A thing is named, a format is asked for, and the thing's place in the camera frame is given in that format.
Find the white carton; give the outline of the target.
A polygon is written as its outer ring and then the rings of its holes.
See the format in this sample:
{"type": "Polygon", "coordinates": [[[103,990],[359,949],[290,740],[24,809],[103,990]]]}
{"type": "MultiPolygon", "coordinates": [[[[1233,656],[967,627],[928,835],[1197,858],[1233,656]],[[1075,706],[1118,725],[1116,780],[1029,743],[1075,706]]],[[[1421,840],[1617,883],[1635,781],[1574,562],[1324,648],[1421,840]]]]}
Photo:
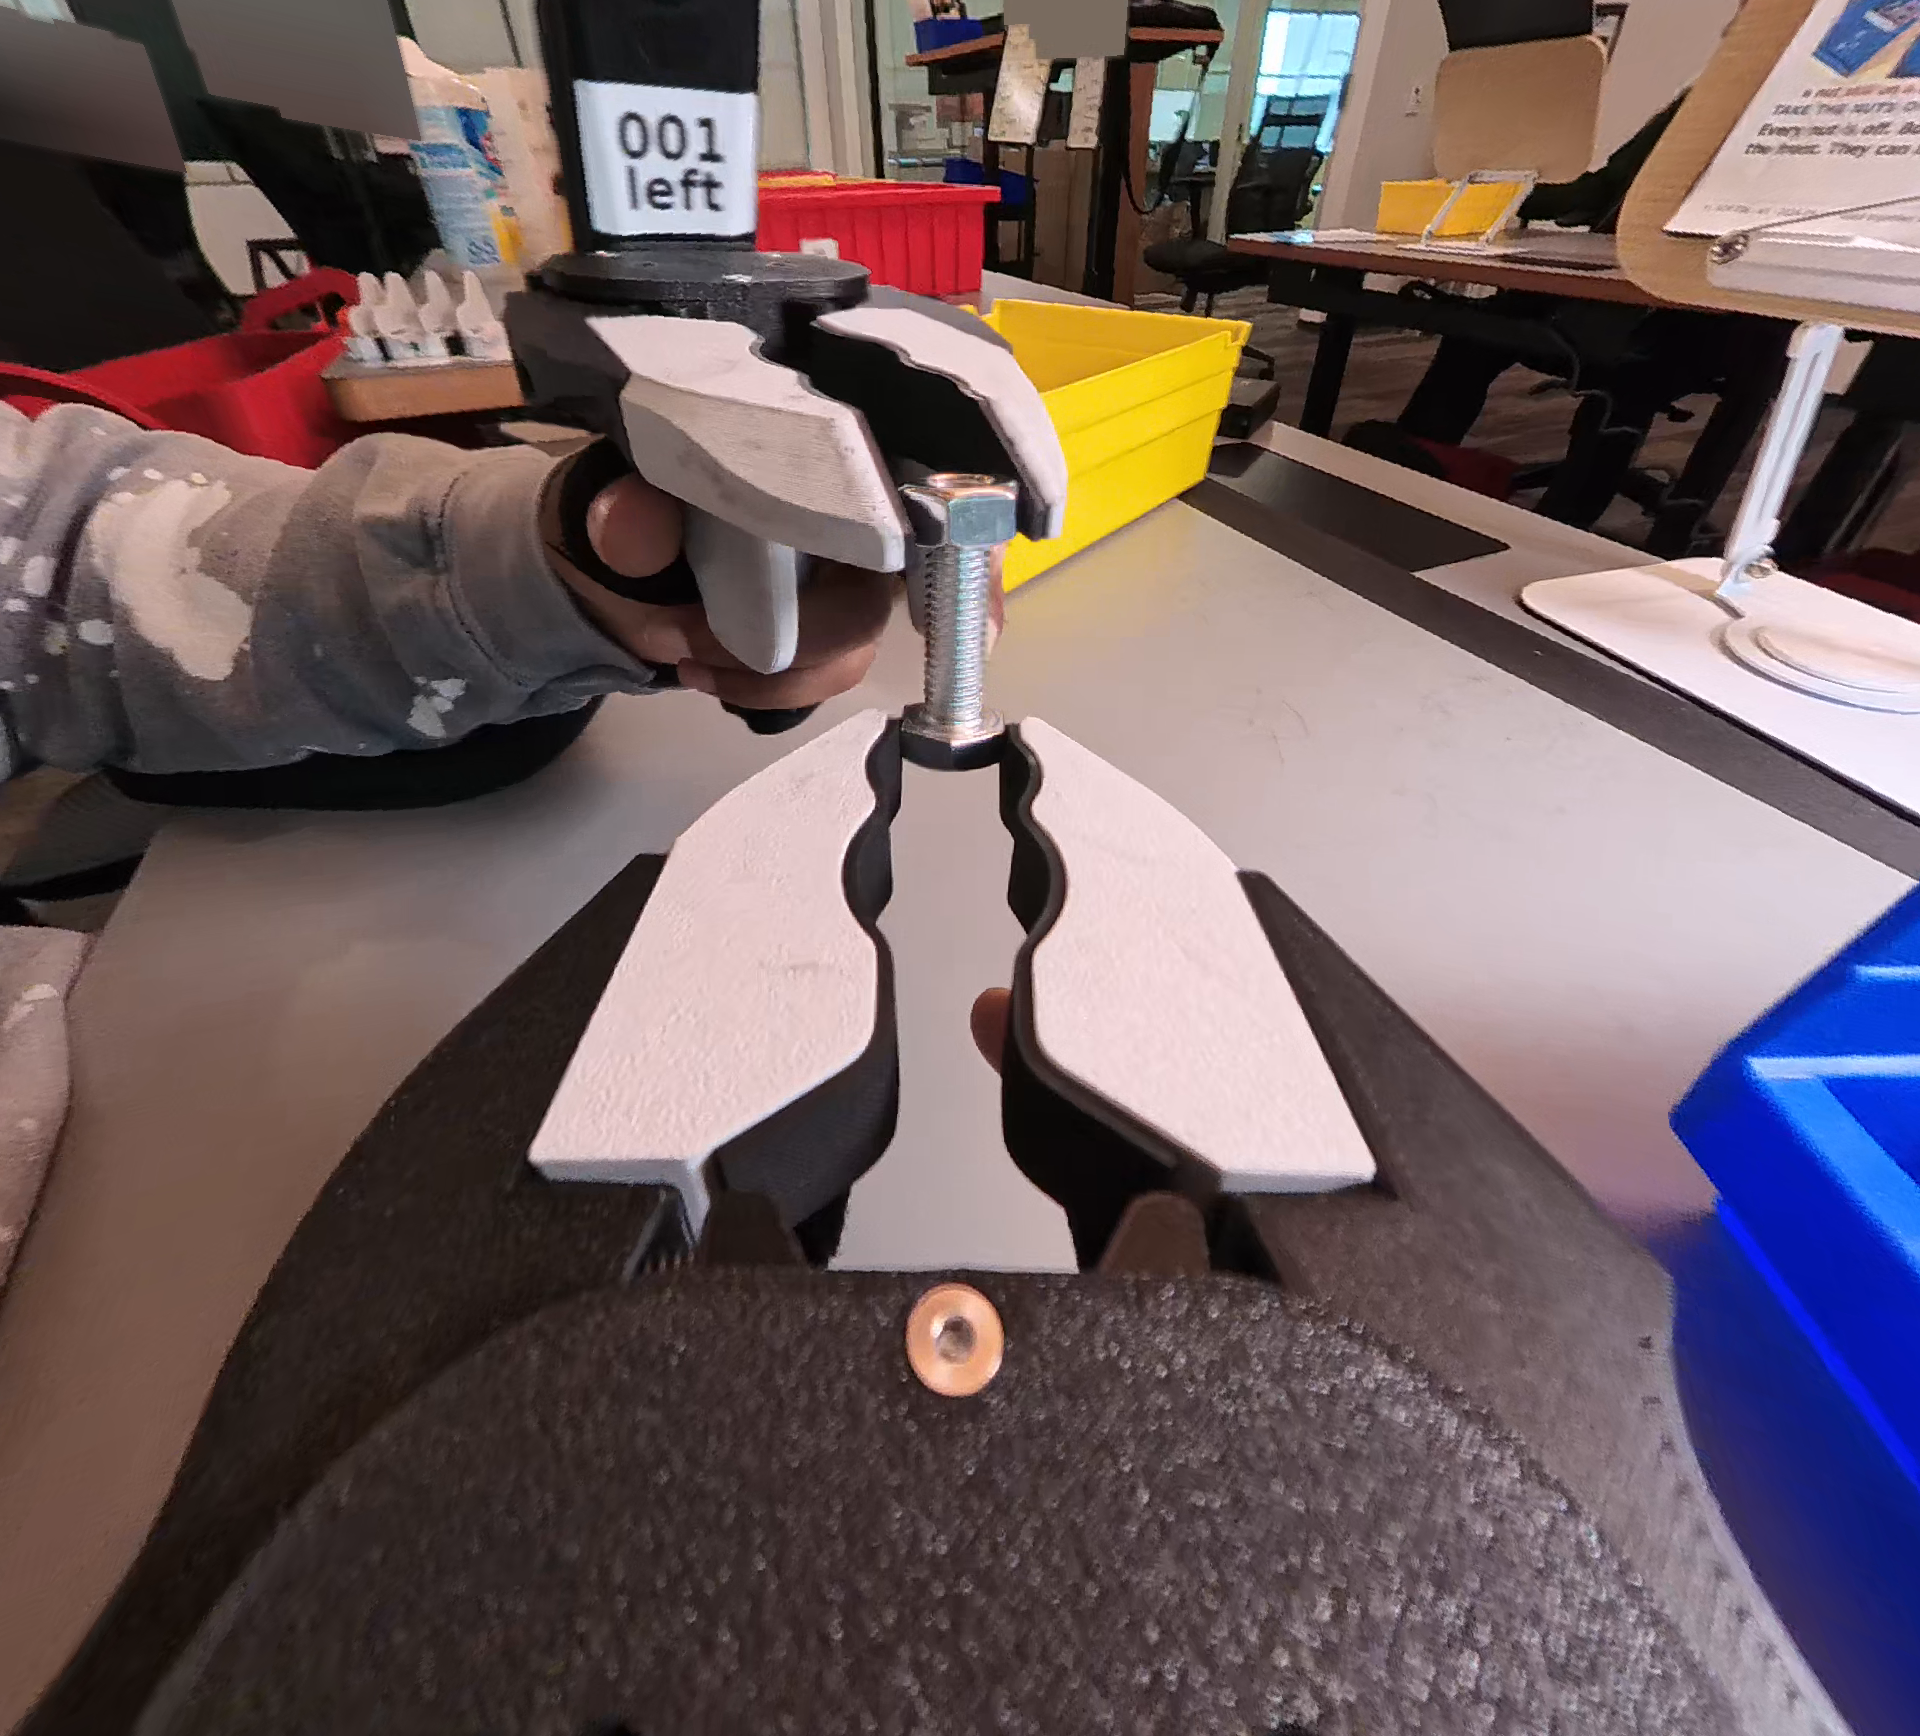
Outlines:
{"type": "Polygon", "coordinates": [[[571,247],[548,80],[539,68],[481,68],[471,80],[487,104],[506,199],[516,214],[521,265],[532,276],[546,260],[571,247]]]}

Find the person's left hand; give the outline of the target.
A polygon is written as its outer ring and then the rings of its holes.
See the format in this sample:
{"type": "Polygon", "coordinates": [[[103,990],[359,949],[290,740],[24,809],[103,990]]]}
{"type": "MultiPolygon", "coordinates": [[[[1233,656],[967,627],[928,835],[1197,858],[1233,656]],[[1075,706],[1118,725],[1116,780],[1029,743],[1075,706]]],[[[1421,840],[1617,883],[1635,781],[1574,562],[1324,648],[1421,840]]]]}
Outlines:
{"type": "Polygon", "coordinates": [[[897,607],[923,627],[925,600],[913,576],[817,562],[798,594],[791,664],[757,674],[708,621],[683,564],[681,503],[604,439],[560,461],[539,502],[539,541],[576,605],[613,644],[757,733],[791,730],[852,692],[897,607]]]}

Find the blue plastic bin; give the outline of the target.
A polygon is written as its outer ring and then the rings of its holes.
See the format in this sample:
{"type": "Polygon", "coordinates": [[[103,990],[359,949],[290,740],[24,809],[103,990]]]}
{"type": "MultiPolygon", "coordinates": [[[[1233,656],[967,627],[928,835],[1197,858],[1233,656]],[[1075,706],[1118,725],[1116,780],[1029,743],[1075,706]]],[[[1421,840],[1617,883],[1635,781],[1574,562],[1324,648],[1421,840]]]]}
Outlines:
{"type": "Polygon", "coordinates": [[[1707,1063],[1665,1249],[1692,1439],[1852,1732],[1917,1730],[1917,894],[1707,1063]]]}

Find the red plastic basket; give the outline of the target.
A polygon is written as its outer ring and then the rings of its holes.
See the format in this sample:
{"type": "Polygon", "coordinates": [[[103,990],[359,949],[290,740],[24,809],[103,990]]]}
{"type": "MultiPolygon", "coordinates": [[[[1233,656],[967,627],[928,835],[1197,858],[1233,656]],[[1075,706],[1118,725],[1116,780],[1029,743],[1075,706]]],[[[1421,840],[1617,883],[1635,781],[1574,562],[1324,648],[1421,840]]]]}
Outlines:
{"type": "Polygon", "coordinates": [[[323,375],[343,352],[340,312],[356,299],[346,270],[311,268],[251,296],[222,333],[68,374],[6,362],[2,395],[31,417],[91,405],[134,428],[181,430],[310,472],[353,435],[323,375]]]}

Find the black monitor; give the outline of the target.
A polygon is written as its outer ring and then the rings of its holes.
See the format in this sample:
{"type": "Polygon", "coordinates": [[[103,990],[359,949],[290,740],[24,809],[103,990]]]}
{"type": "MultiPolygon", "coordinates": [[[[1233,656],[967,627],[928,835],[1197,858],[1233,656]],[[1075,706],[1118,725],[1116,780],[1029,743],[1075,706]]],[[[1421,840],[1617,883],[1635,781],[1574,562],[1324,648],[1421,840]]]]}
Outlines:
{"type": "Polygon", "coordinates": [[[199,95],[197,105],[310,265],[407,280],[442,246],[407,146],[389,154],[370,136],[242,99],[199,95]]]}

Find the brown office desk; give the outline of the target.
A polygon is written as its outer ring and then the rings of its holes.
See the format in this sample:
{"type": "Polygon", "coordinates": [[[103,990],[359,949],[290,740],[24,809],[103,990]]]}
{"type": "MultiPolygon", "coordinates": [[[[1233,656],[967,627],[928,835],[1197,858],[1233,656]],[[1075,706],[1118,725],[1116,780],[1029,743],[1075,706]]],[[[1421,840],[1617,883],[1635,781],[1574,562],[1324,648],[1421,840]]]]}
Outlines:
{"type": "Polygon", "coordinates": [[[1628,277],[1607,236],[1564,236],[1557,243],[1516,252],[1443,250],[1406,236],[1321,234],[1316,229],[1249,232],[1229,236],[1236,257],[1264,263],[1265,296],[1279,307],[1321,318],[1298,428],[1329,437],[1359,323],[1463,337],[1503,350],[1537,348],[1567,359],[1564,335],[1548,318],[1485,312],[1458,293],[1418,299],[1371,288],[1370,280],[1516,290],[1551,309],[1591,303],[1640,315],[1662,302],[1628,277]]]}

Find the yellow plastic bin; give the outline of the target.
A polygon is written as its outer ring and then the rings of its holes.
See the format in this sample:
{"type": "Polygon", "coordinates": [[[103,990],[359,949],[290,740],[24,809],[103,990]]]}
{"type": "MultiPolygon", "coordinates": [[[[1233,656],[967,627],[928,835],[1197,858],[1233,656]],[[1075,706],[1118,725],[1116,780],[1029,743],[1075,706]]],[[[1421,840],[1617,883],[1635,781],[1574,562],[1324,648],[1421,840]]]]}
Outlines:
{"type": "Polygon", "coordinates": [[[1012,298],[980,315],[1038,389],[1068,464],[1062,533],[1006,549],[1002,585],[1015,592],[1208,474],[1251,328],[1242,318],[1012,298]]]}

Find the small white stand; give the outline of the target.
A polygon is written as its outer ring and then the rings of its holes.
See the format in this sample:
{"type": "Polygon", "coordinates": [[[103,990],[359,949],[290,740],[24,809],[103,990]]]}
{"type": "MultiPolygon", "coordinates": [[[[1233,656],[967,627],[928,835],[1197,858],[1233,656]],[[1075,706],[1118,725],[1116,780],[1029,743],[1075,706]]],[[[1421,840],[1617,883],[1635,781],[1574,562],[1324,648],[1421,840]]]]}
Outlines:
{"type": "Polygon", "coordinates": [[[1529,169],[1476,169],[1449,177],[1418,241],[1441,247],[1491,247],[1523,225],[1523,203],[1537,180],[1529,169]]]}

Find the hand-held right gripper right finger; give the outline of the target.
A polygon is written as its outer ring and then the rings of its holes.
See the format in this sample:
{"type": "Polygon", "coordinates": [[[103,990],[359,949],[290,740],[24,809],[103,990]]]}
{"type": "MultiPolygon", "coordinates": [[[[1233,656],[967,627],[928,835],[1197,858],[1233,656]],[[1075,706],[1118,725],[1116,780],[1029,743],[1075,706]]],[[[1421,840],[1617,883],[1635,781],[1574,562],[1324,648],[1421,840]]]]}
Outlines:
{"type": "Polygon", "coordinates": [[[1002,1137],[1072,1228],[1139,1196],[1367,1187],[1378,1157],[1261,924],[1254,878],[1043,719],[998,766],[1019,926],[1002,1137]]]}

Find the printed instruction sheet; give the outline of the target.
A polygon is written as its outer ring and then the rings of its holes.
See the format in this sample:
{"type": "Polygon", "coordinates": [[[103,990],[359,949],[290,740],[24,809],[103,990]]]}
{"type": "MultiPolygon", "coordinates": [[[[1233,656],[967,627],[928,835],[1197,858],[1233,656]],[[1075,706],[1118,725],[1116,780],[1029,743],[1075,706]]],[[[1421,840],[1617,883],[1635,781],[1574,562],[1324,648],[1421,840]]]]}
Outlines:
{"type": "Polygon", "coordinates": [[[1917,0],[1816,0],[1671,236],[1917,246],[1917,0]]]}

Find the red plastic bin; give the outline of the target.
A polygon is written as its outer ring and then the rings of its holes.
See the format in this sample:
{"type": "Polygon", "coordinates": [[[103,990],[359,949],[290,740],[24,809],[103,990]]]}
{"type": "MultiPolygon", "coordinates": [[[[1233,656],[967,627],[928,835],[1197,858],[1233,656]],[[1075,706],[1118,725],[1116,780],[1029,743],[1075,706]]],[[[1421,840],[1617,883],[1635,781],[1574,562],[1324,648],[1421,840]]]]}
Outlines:
{"type": "Polygon", "coordinates": [[[757,175],[756,246],[864,268],[874,284],[928,298],[981,288],[989,214],[983,183],[848,177],[819,169],[757,175]]]}

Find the small wooden board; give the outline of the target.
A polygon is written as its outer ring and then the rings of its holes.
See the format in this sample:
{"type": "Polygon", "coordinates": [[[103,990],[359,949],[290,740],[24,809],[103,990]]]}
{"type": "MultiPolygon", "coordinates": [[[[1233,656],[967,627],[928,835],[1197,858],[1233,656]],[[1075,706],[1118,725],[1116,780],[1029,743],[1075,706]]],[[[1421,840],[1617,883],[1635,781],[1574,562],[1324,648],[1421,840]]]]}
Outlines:
{"type": "Polygon", "coordinates": [[[1595,34],[1451,50],[1431,86],[1435,177],[1505,172],[1562,183],[1585,173],[1605,68],[1595,34]]]}

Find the wooden clipboard board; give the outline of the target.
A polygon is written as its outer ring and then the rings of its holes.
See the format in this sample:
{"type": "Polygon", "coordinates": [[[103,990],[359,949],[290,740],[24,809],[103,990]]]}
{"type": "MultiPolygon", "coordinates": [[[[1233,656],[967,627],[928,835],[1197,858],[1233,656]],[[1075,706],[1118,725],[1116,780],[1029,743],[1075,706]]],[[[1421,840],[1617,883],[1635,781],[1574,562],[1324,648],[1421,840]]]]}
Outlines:
{"type": "Polygon", "coordinates": [[[1643,164],[1617,223],[1622,274],[1665,303],[1913,337],[1917,246],[1768,232],[1682,236],[1668,221],[1816,0],[1744,0],[1643,164]]]}

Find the person's left forearm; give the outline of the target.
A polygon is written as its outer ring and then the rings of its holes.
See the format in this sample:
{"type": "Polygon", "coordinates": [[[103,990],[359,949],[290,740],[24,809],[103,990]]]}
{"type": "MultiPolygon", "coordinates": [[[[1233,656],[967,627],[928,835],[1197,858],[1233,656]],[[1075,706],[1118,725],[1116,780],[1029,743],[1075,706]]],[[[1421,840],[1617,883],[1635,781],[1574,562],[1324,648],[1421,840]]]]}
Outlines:
{"type": "Polygon", "coordinates": [[[658,686],[550,567],[560,469],[407,434],[299,469],[3,404],[3,780],[377,757],[658,686]]]}

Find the steel hex bolt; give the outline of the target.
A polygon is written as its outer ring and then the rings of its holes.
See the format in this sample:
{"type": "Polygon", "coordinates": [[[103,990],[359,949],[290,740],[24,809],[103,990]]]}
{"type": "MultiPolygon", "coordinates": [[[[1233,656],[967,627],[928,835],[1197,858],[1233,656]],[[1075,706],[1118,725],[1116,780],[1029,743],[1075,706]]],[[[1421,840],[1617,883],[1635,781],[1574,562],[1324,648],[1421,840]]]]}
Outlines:
{"type": "Polygon", "coordinates": [[[916,547],[907,611],[922,635],[923,692],[900,714],[900,754],[938,771],[993,764],[1003,717],[987,680],[1000,621],[1002,547],[916,547]]]}

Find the person's spattered grey sweatshirt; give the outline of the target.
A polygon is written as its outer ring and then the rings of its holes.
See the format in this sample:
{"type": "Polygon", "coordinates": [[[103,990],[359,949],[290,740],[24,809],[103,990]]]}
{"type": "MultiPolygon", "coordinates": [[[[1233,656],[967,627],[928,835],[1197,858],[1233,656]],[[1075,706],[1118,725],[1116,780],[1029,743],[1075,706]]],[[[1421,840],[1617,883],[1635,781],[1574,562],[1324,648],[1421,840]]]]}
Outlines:
{"type": "Polygon", "coordinates": [[[2,930],[2,1287],[36,1220],[72,1097],[69,1000],[90,935],[2,930]]]}

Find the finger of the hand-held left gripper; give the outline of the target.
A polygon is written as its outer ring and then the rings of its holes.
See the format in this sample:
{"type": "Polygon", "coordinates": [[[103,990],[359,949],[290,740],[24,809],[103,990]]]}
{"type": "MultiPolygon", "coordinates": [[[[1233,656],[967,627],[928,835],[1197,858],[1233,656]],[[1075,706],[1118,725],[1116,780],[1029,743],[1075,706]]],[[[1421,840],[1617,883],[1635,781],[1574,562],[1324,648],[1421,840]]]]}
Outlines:
{"type": "Polygon", "coordinates": [[[902,572],[900,494],[864,416],[763,355],[732,320],[591,313],[625,374],[622,425],[659,492],[747,535],[861,572],[902,572]]]}
{"type": "Polygon", "coordinates": [[[849,404],[900,483],[992,475],[1018,485],[1018,533],[1062,533],[1068,461],[1019,362],[964,309],[857,303],[810,321],[810,385],[849,404]]]}

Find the black office chair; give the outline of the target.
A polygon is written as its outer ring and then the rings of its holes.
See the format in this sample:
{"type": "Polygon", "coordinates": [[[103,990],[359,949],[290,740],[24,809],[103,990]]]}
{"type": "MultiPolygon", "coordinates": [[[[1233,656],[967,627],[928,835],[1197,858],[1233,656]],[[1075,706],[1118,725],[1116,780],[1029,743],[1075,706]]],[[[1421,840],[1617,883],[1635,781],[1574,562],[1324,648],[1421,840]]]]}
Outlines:
{"type": "Polygon", "coordinates": [[[1321,129],[1332,108],[1332,93],[1267,97],[1221,199],[1221,237],[1195,221],[1185,236],[1143,250],[1145,268],[1176,281],[1185,315],[1211,315],[1219,296],[1265,281],[1264,260],[1238,252],[1229,240],[1299,227],[1326,156],[1321,129]]]}

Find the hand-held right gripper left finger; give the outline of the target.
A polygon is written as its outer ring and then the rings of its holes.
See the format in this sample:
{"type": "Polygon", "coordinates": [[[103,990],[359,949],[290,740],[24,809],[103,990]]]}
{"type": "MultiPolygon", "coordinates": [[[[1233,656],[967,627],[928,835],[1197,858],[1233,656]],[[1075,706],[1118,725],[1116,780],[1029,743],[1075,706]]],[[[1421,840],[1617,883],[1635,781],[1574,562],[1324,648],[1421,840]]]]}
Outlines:
{"type": "Polygon", "coordinates": [[[530,1141],[550,1181],[722,1196],[788,1229],[839,1210],[897,1120],[900,730],[805,740],[678,835],[530,1141]]]}

